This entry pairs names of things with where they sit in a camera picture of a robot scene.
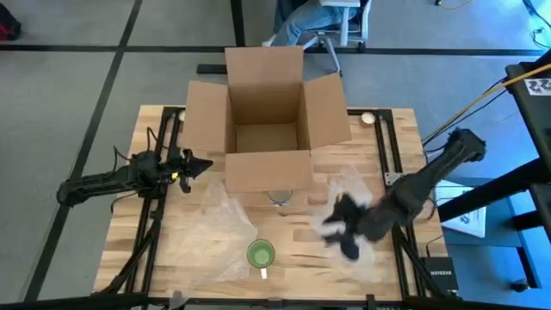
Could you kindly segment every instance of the cardboard box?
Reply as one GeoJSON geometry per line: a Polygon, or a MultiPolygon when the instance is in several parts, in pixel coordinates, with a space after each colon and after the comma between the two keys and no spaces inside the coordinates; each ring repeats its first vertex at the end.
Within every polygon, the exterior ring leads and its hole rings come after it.
{"type": "Polygon", "coordinates": [[[183,146],[226,154],[228,192],[308,189],[310,150],[351,139],[338,74],[302,82],[300,46],[226,49],[229,85],[189,83],[183,146]]]}

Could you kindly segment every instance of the plastic bag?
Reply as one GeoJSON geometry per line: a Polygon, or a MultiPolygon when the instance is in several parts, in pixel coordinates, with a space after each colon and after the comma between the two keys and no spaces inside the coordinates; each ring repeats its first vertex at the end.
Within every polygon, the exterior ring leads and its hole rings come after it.
{"type": "Polygon", "coordinates": [[[172,292],[170,309],[185,303],[199,285],[246,278],[247,248],[257,238],[257,229],[238,200],[228,197],[221,181],[210,183],[200,210],[186,215],[177,219],[181,228],[164,232],[170,234],[164,258],[176,266],[165,277],[182,286],[172,292]]]}
{"type": "MultiPolygon", "coordinates": [[[[322,208],[317,208],[311,218],[310,225],[321,236],[330,235],[336,232],[344,232],[344,223],[323,224],[323,221],[333,212],[333,204],[337,195],[349,193],[358,206],[367,208],[373,196],[368,190],[362,176],[353,166],[344,167],[338,177],[333,177],[329,182],[329,198],[327,204],[322,208]]],[[[384,257],[378,257],[374,245],[368,242],[363,236],[355,236],[355,242],[360,250],[360,257],[356,261],[350,261],[340,251],[339,245],[334,244],[325,248],[324,257],[328,257],[335,264],[335,267],[343,270],[350,276],[360,282],[379,282],[384,275],[380,275],[377,270],[379,264],[387,265],[384,257]]]]}

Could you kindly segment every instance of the chair wheel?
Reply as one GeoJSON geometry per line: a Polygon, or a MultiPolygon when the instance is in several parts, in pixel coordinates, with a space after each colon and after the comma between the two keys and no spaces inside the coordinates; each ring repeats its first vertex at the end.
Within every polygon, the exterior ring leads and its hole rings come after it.
{"type": "Polygon", "coordinates": [[[358,52],[365,53],[365,43],[358,42],[358,52]]]}
{"type": "Polygon", "coordinates": [[[513,283],[511,283],[511,289],[517,293],[522,293],[528,288],[530,288],[530,286],[528,285],[525,279],[514,281],[513,283]]]}

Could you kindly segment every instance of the green cup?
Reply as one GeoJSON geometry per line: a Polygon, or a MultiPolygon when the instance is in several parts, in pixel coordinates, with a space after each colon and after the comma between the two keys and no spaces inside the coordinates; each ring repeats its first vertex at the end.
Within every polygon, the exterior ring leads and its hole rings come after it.
{"type": "Polygon", "coordinates": [[[263,279],[268,278],[266,268],[274,262],[276,250],[267,240],[259,239],[253,241],[247,249],[247,259],[252,267],[260,269],[263,279]]]}

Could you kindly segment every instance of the wooden table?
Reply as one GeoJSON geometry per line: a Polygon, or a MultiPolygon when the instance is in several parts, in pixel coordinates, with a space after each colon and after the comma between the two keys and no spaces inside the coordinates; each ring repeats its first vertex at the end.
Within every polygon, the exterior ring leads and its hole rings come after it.
{"type": "MultiPolygon", "coordinates": [[[[162,110],[163,106],[141,107],[129,153],[146,149],[145,131],[147,127],[157,130],[162,110]]],[[[190,297],[364,301],[366,294],[372,294],[378,301],[401,300],[390,233],[375,244],[374,268],[364,270],[365,274],[358,276],[358,270],[325,248],[309,224],[310,212],[327,203],[330,178],[337,176],[345,165],[353,165],[362,174],[374,199],[384,193],[375,130],[362,126],[359,116],[349,118],[351,141],[312,151],[315,182],[312,189],[295,191],[289,204],[282,208],[272,206],[264,193],[237,195],[249,220],[258,229],[258,237],[269,240],[275,247],[276,256],[269,267],[269,279],[261,280],[259,270],[251,268],[250,275],[244,280],[202,284],[193,290],[190,297]]],[[[424,166],[424,156],[415,114],[412,109],[394,108],[393,118],[404,171],[417,171],[424,166]]],[[[383,132],[387,154],[391,158],[386,126],[383,126],[383,132]]],[[[189,285],[189,275],[195,272],[193,262],[174,255],[179,249],[178,233],[190,228],[183,219],[200,209],[207,185],[224,177],[222,154],[195,152],[195,155],[212,159],[214,165],[191,183],[191,194],[183,194],[177,185],[169,188],[150,296],[171,297],[174,290],[183,290],[189,285]]],[[[392,171],[392,160],[389,164],[392,171]]],[[[115,204],[94,290],[107,286],[130,257],[141,202],[140,198],[133,196],[115,204]]],[[[427,202],[424,211],[414,221],[422,255],[426,243],[443,234],[437,213],[432,220],[426,220],[430,209],[430,202],[427,202]]],[[[432,256],[447,256],[443,239],[430,244],[430,253],[432,256]]],[[[137,275],[139,283],[144,261],[142,259],[141,272],[137,275]]],[[[412,267],[407,256],[405,261],[410,292],[415,292],[412,267]]]]}

